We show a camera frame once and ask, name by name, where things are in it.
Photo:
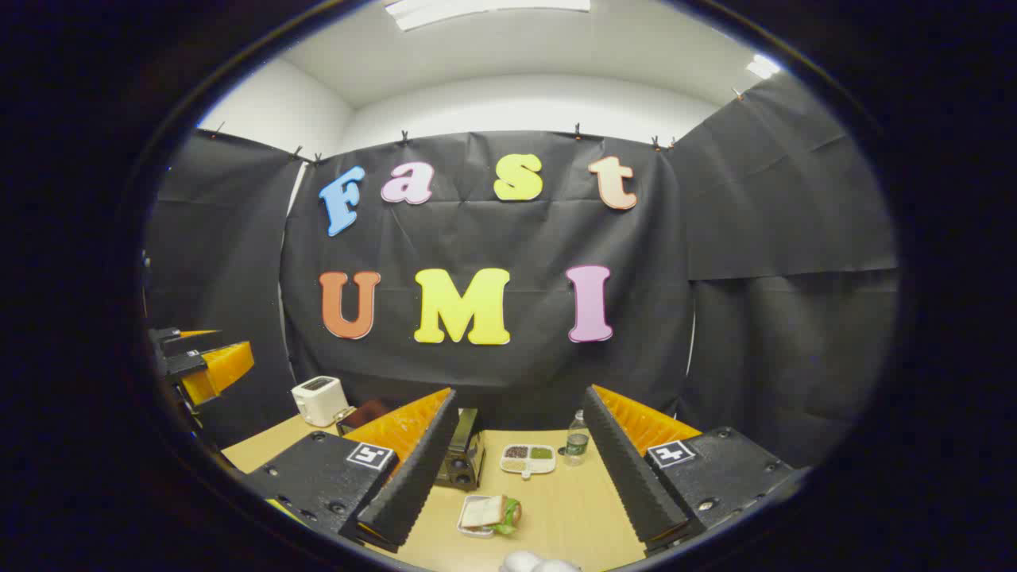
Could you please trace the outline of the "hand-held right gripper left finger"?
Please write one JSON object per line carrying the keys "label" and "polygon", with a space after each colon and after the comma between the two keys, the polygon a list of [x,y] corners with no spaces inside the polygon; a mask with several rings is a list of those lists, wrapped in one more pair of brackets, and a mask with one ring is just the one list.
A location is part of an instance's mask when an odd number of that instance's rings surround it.
{"label": "hand-held right gripper left finger", "polygon": [[397,551],[416,524],[458,424],[452,388],[346,435],[313,431],[243,477],[320,535]]}

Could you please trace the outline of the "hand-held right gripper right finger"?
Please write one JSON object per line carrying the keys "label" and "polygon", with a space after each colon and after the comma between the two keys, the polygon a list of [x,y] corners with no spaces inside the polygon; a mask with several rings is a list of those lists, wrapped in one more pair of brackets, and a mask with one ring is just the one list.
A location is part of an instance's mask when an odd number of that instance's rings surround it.
{"label": "hand-held right gripper right finger", "polygon": [[582,412],[650,556],[747,516],[804,474],[740,431],[699,431],[609,388],[590,386]]}

